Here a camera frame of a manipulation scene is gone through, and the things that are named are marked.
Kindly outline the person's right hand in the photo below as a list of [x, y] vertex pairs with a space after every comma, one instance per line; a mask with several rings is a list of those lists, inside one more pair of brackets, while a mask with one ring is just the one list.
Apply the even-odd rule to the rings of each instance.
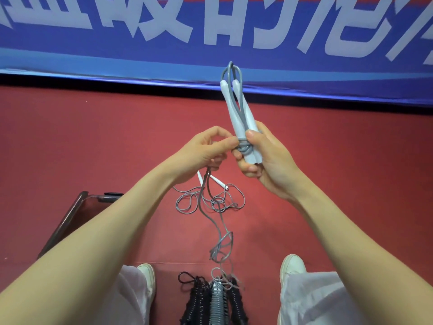
[[257, 179], [271, 193], [291, 202], [296, 202], [298, 189], [305, 179], [305, 175], [296, 165], [287, 148], [260, 121], [256, 121], [259, 132], [267, 132], [271, 139], [271, 156], [262, 160], [261, 164], [246, 162], [245, 157], [238, 150], [232, 154], [241, 172], [248, 178]]

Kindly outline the person's left hand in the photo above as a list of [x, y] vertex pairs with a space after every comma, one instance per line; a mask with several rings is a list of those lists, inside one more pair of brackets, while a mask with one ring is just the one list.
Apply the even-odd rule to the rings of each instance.
[[210, 144], [211, 141], [221, 141], [225, 138], [236, 137], [222, 127], [213, 126], [195, 135], [178, 152], [169, 157], [163, 167], [173, 178], [173, 185], [186, 182], [200, 169], [218, 170], [232, 150], [219, 156], [204, 156], [203, 146]]

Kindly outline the grey jump rope pale-blue handles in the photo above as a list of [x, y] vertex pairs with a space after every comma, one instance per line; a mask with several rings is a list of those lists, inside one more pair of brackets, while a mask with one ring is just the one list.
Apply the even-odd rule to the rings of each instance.
[[[221, 74], [220, 89], [227, 105], [235, 136], [238, 140], [238, 146], [235, 149], [242, 154], [247, 163], [253, 165], [262, 164], [263, 157], [261, 153], [257, 148], [253, 147], [252, 143], [250, 143], [246, 138], [246, 131], [252, 130], [259, 132], [259, 129], [243, 93], [242, 71], [232, 61], [229, 62]], [[229, 259], [233, 250], [233, 232], [229, 231], [224, 223], [223, 211], [219, 201], [211, 195], [208, 186], [211, 173], [211, 169], [207, 168], [199, 190], [198, 209], [214, 224], [218, 231], [218, 242], [210, 249], [210, 260], [221, 265]], [[202, 208], [201, 202], [203, 201], [205, 190], [207, 190], [210, 201], [216, 202], [217, 204], [216, 212], [220, 216], [225, 229], [225, 234], [221, 232], [214, 219], [211, 218]]]

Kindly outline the person's left forearm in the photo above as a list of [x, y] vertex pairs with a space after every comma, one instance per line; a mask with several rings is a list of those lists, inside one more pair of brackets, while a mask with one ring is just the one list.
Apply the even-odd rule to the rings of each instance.
[[0, 294], [0, 325], [77, 325], [99, 307], [138, 233], [188, 169], [174, 159], [33, 263]]

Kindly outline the person's right forearm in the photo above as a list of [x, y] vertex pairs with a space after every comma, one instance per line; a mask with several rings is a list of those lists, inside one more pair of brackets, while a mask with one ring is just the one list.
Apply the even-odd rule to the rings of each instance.
[[433, 302], [433, 287], [365, 234], [306, 175], [290, 177], [285, 189], [360, 305]]

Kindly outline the person's right white shoe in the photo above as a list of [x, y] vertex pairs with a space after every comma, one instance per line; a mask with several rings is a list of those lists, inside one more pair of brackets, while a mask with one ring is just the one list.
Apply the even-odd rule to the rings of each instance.
[[296, 254], [286, 256], [281, 264], [279, 278], [281, 288], [284, 287], [285, 278], [289, 275], [306, 273], [306, 266], [303, 260]]

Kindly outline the person's white shoe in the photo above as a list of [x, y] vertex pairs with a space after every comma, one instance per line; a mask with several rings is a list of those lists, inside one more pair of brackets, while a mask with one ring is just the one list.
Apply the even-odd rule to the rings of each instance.
[[306, 273], [306, 266], [303, 260], [296, 254], [286, 256], [281, 264], [279, 278], [281, 288], [284, 287], [285, 278], [289, 275]]
[[156, 295], [155, 271], [149, 263], [143, 263], [137, 269], [142, 274], [137, 298], [139, 298], [141, 303], [140, 308], [145, 318], [145, 323], [149, 323], [150, 311]]

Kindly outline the person's left white shoe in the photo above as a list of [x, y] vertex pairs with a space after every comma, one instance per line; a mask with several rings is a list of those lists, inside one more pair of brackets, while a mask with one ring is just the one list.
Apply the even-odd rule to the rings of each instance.
[[149, 323], [150, 311], [156, 295], [155, 271], [149, 263], [143, 263], [137, 269], [142, 274], [137, 298], [139, 298], [141, 303], [140, 308], [145, 318], [145, 323]]

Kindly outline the blue banner white lettering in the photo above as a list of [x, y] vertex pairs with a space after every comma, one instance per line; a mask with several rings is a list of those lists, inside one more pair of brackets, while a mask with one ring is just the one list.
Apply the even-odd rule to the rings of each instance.
[[433, 0], [0, 0], [0, 73], [433, 106]]

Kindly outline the clear plastic box dark rim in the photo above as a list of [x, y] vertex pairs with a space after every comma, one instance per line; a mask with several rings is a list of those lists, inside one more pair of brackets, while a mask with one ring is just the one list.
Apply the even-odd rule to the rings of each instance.
[[102, 195], [93, 195], [88, 191], [82, 191], [72, 206], [69, 207], [65, 216], [38, 254], [37, 259], [41, 258], [68, 235], [89, 222], [122, 196], [123, 193], [118, 192], [105, 192]]

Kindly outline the person's white trousers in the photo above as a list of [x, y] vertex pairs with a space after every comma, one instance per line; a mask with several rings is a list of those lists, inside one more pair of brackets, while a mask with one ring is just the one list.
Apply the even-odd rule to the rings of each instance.
[[[88, 325], [149, 325], [137, 298], [142, 274], [123, 266], [103, 304]], [[281, 325], [367, 325], [336, 272], [285, 278], [280, 294]]]

